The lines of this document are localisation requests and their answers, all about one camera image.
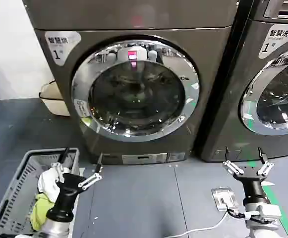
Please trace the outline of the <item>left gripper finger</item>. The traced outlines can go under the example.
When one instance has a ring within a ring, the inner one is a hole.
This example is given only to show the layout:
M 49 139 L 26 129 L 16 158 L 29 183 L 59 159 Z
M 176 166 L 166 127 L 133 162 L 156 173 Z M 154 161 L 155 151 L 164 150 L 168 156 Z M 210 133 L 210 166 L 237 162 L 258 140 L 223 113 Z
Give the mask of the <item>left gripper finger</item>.
M 103 177 L 101 175 L 102 172 L 102 158 L 103 158 L 103 153 L 100 154 L 94 173 L 86 178 L 85 180 L 83 180 L 82 182 L 80 182 L 78 184 L 78 188 L 82 189 L 82 190 L 87 190 L 89 187 L 91 187 L 92 185 L 94 185 L 95 183 L 99 182 Z
M 62 151 L 58 157 L 58 160 L 56 163 L 51 163 L 51 167 L 55 168 L 57 174 L 58 174 L 58 182 L 64 183 L 64 177 L 63 177 L 63 166 L 62 163 L 65 161 L 67 155 L 69 152 L 69 148 L 66 147 L 64 151 Z

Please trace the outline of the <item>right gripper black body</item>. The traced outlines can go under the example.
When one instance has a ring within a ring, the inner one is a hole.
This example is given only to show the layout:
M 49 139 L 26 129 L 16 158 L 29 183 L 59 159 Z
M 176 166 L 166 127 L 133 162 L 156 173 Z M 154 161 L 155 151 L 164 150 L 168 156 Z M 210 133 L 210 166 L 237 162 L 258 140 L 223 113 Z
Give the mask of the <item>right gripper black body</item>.
M 257 174 L 257 167 L 245 166 L 240 168 L 243 170 L 243 173 L 234 173 L 233 177 L 242 183 L 245 194 L 243 203 L 268 203 L 269 199 L 261 185 L 266 176 Z

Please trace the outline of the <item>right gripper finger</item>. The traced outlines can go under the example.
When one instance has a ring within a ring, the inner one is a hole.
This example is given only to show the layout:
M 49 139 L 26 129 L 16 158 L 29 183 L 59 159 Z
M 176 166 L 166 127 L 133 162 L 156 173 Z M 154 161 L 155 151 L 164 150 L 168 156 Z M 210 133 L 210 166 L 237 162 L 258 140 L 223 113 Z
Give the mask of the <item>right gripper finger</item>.
M 231 175 L 244 174 L 244 170 L 230 160 L 230 151 L 228 147 L 225 147 L 225 160 L 223 161 L 223 166 Z
M 259 158 L 262 163 L 262 167 L 257 171 L 258 176 L 267 176 L 270 170 L 274 167 L 274 163 L 268 161 L 267 155 L 263 152 L 261 147 L 258 147 Z

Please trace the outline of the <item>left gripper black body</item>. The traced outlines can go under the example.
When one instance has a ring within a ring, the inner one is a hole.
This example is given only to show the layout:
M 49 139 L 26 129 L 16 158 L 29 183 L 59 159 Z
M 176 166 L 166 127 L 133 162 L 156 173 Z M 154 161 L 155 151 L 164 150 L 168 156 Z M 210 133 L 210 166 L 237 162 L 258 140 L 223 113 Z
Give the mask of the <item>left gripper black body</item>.
M 86 178 L 65 173 L 64 182 L 57 182 L 60 189 L 53 208 L 49 209 L 46 217 L 53 221 L 72 221 L 74 218 L 73 209 L 77 196 L 83 192 L 82 187 L 78 185 Z

